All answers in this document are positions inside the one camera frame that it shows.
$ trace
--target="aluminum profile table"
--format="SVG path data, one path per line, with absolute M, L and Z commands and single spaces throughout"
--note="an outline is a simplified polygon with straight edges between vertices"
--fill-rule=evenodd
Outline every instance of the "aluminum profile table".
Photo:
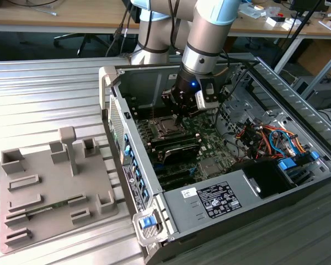
M 112 218 L 0 253 L 0 264 L 144 264 L 98 106 L 99 67 L 125 63 L 105 58 L 0 62 L 0 149 L 44 150 L 57 128 L 73 125 L 79 139 L 96 137 L 102 147 L 120 209 Z M 331 184 L 165 264 L 331 264 Z
M 0 150 L 48 149 L 57 129 L 74 126 L 77 138 L 101 147 L 119 213 L 6 255 L 0 264 L 144 264 L 98 105 L 98 70 L 122 59 L 0 62 Z

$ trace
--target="power supply label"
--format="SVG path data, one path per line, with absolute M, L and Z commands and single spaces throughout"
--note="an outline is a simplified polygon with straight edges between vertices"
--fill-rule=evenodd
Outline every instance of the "power supply label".
M 213 219 L 242 207 L 226 181 L 204 189 L 199 189 L 197 194 L 207 214 Z

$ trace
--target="wooden desk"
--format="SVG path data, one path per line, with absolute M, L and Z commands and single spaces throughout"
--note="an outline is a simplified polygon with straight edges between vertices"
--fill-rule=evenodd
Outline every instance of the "wooden desk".
M 281 4 L 268 0 L 264 7 L 278 6 L 281 13 L 290 17 L 292 11 Z M 114 33 L 121 22 L 125 7 L 121 0 L 64 0 L 54 12 L 57 16 L 45 14 L 26 7 L 14 6 L 5 0 L 0 7 L 0 31 L 13 32 L 57 32 L 57 33 Z M 272 27 L 265 18 L 253 19 L 238 13 L 229 36 L 285 38 L 287 31 Z M 303 39 L 331 39 L 331 31 L 312 18 L 293 42 L 275 71 L 280 72 Z M 130 34 L 138 33 L 138 24 L 132 20 Z
M 124 11 L 125 6 L 121 0 L 64 0 L 54 9 L 57 13 L 57 16 L 54 16 L 27 7 L 15 6 L 3 0 L 0 7 L 0 25 L 115 30 L 121 22 Z M 130 27 L 138 29 L 138 24 L 131 19 Z

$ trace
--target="motherboard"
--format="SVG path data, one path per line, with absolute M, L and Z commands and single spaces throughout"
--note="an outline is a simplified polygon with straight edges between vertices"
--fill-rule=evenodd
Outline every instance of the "motherboard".
M 175 124 L 172 116 L 137 120 L 136 127 L 164 190 L 172 190 L 226 173 L 236 160 L 202 113 Z

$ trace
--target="white label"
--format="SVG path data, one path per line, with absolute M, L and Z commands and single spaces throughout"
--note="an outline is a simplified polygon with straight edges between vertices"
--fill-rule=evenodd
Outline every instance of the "white label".
M 190 189 L 182 190 L 181 193 L 182 193 L 184 199 L 185 198 L 188 198 L 188 197 L 191 197 L 191 196 L 197 195 L 196 188 L 195 187 L 194 188 L 190 188 Z
M 168 79 L 169 80 L 177 79 L 177 74 L 169 75 Z

